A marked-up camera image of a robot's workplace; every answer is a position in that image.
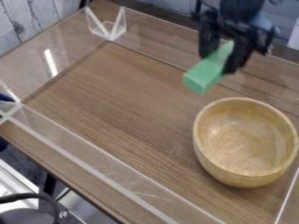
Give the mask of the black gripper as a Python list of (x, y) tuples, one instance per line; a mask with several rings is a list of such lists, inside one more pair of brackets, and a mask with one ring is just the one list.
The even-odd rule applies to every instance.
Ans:
[(216, 7), (197, 0), (194, 20), (200, 24), (200, 54), (205, 59), (221, 45), (221, 34), (234, 40), (234, 49), (224, 67), (225, 74), (234, 74), (249, 61), (252, 53), (268, 54), (277, 25), (262, 15), (266, 0), (220, 0)]

